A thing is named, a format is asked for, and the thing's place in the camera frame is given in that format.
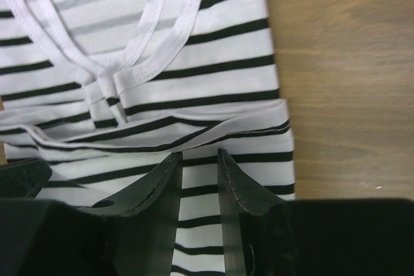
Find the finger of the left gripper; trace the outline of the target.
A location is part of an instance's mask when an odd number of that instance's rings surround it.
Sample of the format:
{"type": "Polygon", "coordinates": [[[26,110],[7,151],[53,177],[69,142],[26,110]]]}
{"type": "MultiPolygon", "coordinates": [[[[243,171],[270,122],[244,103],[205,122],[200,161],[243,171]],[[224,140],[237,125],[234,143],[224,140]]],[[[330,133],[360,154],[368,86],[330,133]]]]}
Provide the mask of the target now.
{"type": "Polygon", "coordinates": [[[35,198],[52,176],[43,160],[28,159],[1,165],[1,198],[35,198]]]}

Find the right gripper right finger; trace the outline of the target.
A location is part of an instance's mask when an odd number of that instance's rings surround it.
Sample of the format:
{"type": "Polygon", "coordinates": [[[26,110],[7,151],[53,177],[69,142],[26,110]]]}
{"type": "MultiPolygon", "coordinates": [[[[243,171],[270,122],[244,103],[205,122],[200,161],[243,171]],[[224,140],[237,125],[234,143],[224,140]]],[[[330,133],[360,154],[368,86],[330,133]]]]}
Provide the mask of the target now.
{"type": "Polygon", "coordinates": [[[287,275],[285,201],[249,177],[225,149],[217,153],[227,275],[287,275]]]}

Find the black white striped tank top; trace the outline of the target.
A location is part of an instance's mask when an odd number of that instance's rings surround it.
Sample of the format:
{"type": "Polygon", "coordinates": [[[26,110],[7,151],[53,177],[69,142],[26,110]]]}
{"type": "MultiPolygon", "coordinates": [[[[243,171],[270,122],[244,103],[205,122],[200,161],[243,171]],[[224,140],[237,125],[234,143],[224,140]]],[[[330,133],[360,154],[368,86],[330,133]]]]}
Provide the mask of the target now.
{"type": "Polygon", "coordinates": [[[295,197],[266,0],[1,0],[1,142],[91,207],[183,156],[169,275],[224,275],[217,152],[295,197]]]}

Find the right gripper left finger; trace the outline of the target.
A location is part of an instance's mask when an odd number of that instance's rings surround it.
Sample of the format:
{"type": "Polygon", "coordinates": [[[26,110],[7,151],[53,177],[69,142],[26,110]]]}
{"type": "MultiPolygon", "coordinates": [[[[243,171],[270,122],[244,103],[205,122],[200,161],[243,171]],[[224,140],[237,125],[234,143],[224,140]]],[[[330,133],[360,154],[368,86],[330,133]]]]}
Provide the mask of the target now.
{"type": "Polygon", "coordinates": [[[169,275],[178,226],[182,153],[121,191],[83,207],[105,220],[104,264],[116,275],[169,275]]]}

